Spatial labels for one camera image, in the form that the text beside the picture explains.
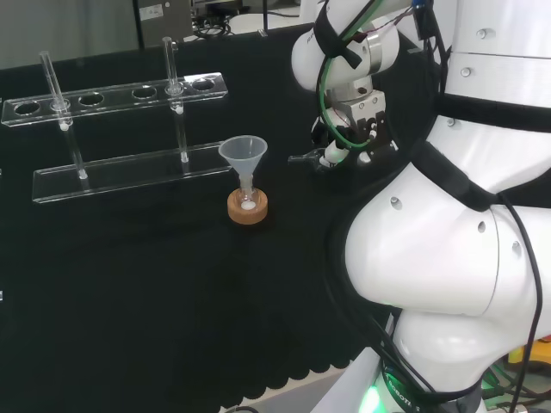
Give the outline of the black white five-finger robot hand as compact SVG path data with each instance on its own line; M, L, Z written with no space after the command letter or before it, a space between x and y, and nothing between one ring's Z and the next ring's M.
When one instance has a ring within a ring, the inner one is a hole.
M314 148L288 162L326 172L341 166L362 170L394 159L399 146L387 125L384 93L375 90L347 102L333 102L335 95L325 96L325 113L313 123Z

